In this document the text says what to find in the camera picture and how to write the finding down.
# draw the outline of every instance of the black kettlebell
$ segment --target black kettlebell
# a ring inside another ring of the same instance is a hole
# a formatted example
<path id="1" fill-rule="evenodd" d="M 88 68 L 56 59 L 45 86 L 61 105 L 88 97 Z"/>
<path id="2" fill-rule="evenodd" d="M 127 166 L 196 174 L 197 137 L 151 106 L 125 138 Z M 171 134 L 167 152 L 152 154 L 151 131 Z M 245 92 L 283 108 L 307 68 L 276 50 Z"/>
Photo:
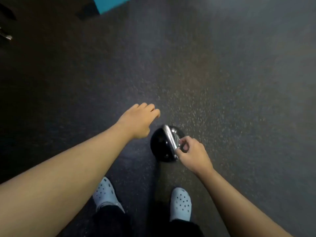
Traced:
<path id="1" fill-rule="evenodd" d="M 177 148 L 183 152 L 184 144 L 180 145 L 179 140 L 183 138 L 184 133 L 175 126 L 163 125 L 157 129 L 151 137 L 150 148 L 157 160 L 163 162 L 174 162 L 178 160 L 175 153 Z"/>

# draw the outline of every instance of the hand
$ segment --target hand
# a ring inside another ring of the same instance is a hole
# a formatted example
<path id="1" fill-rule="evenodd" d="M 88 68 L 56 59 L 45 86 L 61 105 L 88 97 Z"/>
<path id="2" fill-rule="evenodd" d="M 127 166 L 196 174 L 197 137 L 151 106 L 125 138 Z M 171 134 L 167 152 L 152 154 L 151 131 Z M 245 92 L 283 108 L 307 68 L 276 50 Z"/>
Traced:
<path id="1" fill-rule="evenodd" d="M 154 104 L 135 104 L 117 121 L 132 135 L 132 138 L 144 138 L 149 134 L 149 125 L 160 117 L 160 110 Z"/>
<path id="2" fill-rule="evenodd" d="M 180 149 L 176 149 L 176 154 L 185 167 L 196 175 L 213 170 L 211 160 L 202 143 L 189 136 L 180 139 L 180 144 L 183 143 L 185 143 L 184 150 L 189 149 L 188 152 L 183 153 Z"/>

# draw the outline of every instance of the shiny black sphere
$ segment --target shiny black sphere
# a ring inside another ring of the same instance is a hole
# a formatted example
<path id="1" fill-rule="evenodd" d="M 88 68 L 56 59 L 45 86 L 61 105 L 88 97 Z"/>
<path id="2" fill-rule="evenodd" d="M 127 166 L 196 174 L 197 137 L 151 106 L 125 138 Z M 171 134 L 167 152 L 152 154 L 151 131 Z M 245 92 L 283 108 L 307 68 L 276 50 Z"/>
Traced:
<path id="1" fill-rule="evenodd" d="M 184 133 L 175 126 L 169 126 L 175 140 L 183 138 Z M 157 160 L 163 162 L 173 162 L 176 158 L 172 154 L 167 137 L 162 128 L 157 129 L 150 140 L 150 148 Z"/>

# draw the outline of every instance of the pant leg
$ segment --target pant leg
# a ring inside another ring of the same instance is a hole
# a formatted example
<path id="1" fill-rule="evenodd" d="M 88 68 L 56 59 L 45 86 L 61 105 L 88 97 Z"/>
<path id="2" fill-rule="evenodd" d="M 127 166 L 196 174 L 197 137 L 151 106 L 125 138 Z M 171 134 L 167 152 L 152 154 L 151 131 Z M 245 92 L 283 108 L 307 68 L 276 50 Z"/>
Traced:
<path id="1" fill-rule="evenodd" d="M 173 220 L 167 224 L 166 236 L 194 236 L 204 237 L 200 227 L 185 220 Z"/>
<path id="2" fill-rule="evenodd" d="M 131 220 L 116 205 L 101 207 L 93 216 L 97 237 L 131 237 L 133 236 Z"/>

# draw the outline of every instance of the shoe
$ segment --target shoe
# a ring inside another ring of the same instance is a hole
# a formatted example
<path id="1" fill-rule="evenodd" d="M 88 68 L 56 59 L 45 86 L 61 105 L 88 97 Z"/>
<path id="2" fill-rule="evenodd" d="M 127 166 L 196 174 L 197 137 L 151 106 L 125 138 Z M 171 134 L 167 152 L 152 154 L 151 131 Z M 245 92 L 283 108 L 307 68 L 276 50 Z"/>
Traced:
<path id="1" fill-rule="evenodd" d="M 183 188 L 174 188 L 170 201 L 170 221 L 175 219 L 190 221 L 192 211 L 191 198 Z"/>
<path id="2" fill-rule="evenodd" d="M 106 205 L 116 205 L 125 213 L 121 203 L 116 198 L 111 182 L 106 177 L 101 180 L 92 197 L 97 211 Z"/>

